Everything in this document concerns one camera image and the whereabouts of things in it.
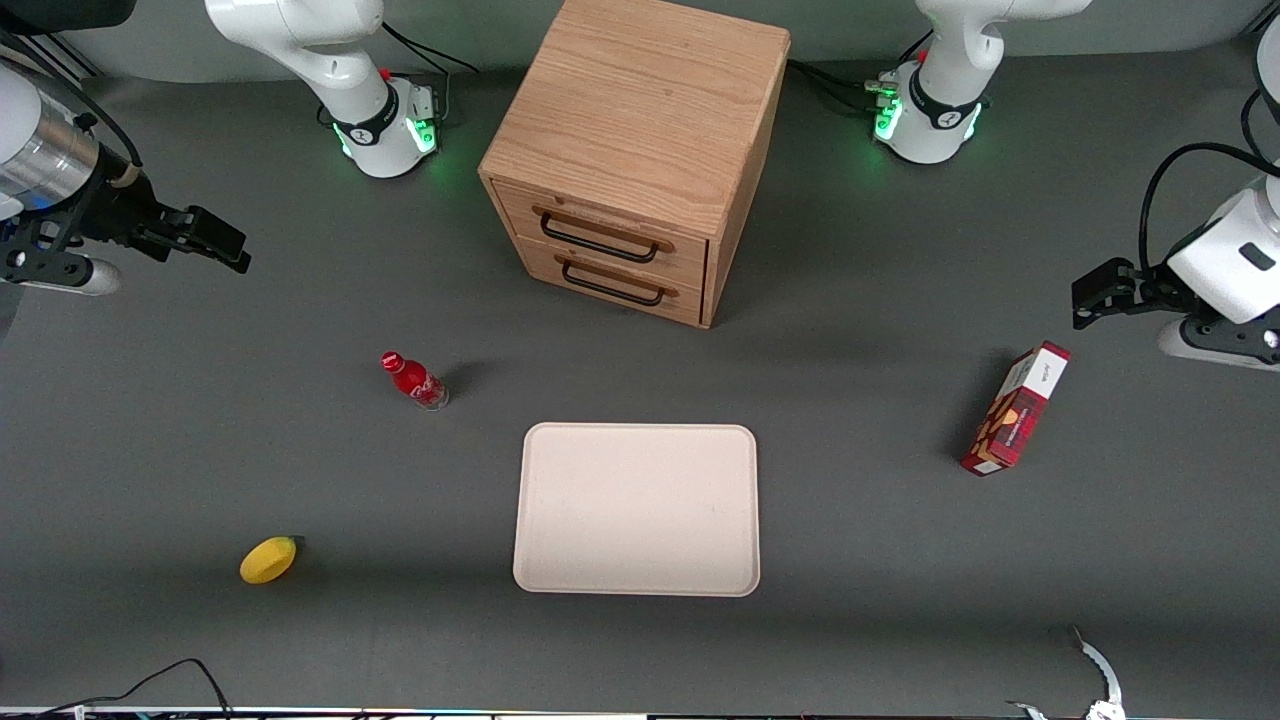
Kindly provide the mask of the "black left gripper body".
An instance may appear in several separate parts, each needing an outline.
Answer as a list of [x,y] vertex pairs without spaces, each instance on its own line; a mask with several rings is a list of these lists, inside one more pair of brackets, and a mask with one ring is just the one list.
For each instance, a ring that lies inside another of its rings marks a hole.
[[1198,296],[1167,263],[1132,269],[1132,278],[1135,288],[1130,315],[1174,313],[1189,316],[1198,313]]

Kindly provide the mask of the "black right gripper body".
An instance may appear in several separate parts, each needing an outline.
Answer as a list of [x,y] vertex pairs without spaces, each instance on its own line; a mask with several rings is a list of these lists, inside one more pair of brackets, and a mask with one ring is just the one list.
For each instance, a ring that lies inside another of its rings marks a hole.
[[160,202],[145,176],[124,188],[113,187],[105,179],[91,179],[70,199],[52,205],[50,211],[72,219],[76,224],[70,233],[79,240],[116,243],[157,263],[168,260],[172,252],[196,251],[186,237],[186,214]]

